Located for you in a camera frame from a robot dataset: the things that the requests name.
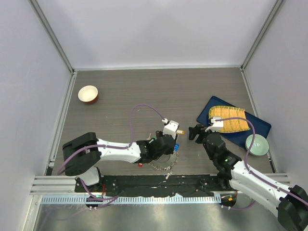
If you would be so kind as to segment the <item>yellow key tag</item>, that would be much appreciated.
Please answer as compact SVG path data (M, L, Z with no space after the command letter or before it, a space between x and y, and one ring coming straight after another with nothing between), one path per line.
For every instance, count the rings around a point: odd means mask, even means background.
M183 131L183 130L177 130L176 131L176 133L178 134L178 135L184 135L185 134L185 131Z

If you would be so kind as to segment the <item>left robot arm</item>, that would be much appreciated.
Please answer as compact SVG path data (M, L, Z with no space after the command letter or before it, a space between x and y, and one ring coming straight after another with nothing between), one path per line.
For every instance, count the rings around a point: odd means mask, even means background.
M85 133L62 146L64 163L58 174L80 178L92 192L102 188L100 172L95 164L99 161L124 161L133 164L148 164L163 155L172 155L178 134L161 131L156 138L134 141L132 144L109 142Z

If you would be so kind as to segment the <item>blue key tag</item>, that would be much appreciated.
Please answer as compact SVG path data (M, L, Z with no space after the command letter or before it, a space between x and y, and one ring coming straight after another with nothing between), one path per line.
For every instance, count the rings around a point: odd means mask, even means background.
M180 145L178 143L175 144L174 146L174 151L177 152L179 150Z

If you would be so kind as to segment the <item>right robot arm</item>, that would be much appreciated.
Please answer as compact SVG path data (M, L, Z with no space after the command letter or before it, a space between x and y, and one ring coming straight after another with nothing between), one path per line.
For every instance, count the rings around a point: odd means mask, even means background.
M189 139L202 144L219 172L218 186L241 191L263 205L288 231L303 231L308 226L308 194L295 185L289 187L253 169L229 151L217 132L197 124L189 127Z

